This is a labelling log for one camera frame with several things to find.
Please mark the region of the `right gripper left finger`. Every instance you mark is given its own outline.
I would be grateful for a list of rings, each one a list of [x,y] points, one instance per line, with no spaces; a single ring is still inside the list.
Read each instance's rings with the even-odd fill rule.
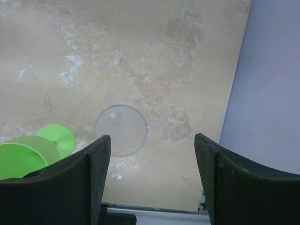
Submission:
[[[22,178],[0,182],[2,225],[96,225],[111,157],[104,135]]]

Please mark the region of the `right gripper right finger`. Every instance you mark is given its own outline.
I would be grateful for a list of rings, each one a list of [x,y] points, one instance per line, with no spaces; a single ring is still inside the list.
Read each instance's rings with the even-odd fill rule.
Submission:
[[[298,225],[300,176],[276,170],[203,134],[195,154],[206,208],[213,225]]]

